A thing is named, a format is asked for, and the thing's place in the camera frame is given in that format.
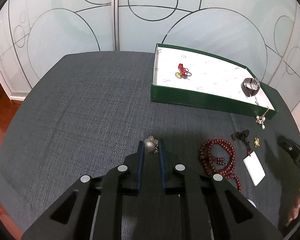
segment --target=pearl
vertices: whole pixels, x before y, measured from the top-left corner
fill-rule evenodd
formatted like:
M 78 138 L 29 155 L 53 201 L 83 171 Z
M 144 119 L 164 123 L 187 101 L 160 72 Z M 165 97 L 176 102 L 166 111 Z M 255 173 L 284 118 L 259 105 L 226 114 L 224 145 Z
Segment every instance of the pearl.
M 149 152 L 149 153 L 153 152 L 154 149 L 155 149 L 155 145 L 154 145 L 153 142 L 150 142 L 150 141 L 146 141 L 145 142 L 145 150 L 146 150 L 146 152 Z

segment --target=gold pendant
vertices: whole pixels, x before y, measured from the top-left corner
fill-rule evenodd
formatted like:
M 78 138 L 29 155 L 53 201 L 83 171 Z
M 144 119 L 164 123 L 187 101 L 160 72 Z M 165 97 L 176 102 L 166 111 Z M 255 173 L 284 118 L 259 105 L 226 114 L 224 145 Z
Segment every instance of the gold pendant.
M 181 75 L 181 73 L 180 73 L 180 72 L 176 72 L 176 74 L 175 74 L 175 75 L 176 75 L 176 77 L 177 77 L 177 78 L 182 78 L 182 75 Z
M 260 146 L 260 141 L 259 141 L 258 137 L 255 137 L 255 139 L 253 140 L 253 142 L 254 142 L 254 146 L 255 147 L 259 147 Z

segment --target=red string bracelet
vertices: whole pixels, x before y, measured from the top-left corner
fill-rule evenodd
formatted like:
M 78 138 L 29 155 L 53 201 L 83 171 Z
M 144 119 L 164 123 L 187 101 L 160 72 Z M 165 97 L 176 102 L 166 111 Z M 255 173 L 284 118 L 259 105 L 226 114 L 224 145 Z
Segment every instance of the red string bracelet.
M 179 64 L 178 69 L 182 75 L 182 77 L 191 77 L 192 74 L 189 72 L 189 70 L 187 68 L 183 67 L 183 64 Z
M 221 146 L 230 156 L 229 162 L 226 165 L 224 158 L 213 157 L 211 154 L 211 148 L 215 144 Z M 206 141 L 200 149 L 200 160 L 202 166 L 207 176 L 212 176 L 214 174 L 220 174 L 226 179 L 234 179 L 237 184 L 238 191 L 241 192 L 241 183 L 236 174 L 233 173 L 235 168 L 235 151 L 231 143 L 227 142 L 224 139 L 214 139 Z M 213 165 L 213 162 L 216 162 L 219 165 L 226 165 L 224 168 L 217 170 Z

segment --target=wristwatch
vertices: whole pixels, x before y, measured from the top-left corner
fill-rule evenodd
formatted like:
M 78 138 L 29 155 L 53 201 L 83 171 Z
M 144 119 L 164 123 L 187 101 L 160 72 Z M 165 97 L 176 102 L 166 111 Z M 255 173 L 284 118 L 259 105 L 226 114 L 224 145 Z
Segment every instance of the wristwatch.
M 260 82 L 256 78 L 246 78 L 242 82 L 241 88 L 247 97 L 255 96 L 259 92 Z

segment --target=watch face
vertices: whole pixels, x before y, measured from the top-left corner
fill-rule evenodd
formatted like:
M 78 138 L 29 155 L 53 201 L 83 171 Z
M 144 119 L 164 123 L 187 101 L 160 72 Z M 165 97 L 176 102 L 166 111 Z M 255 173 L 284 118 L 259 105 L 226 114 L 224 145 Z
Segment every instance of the watch face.
M 252 79 L 252 81 L 251 81 L 251 88 L 252 88 L 253 90 L 257 90 L 259 87 L 260 87 L 260 82 L 259 82 L 259 80 L 256 79 L 256 78 Z

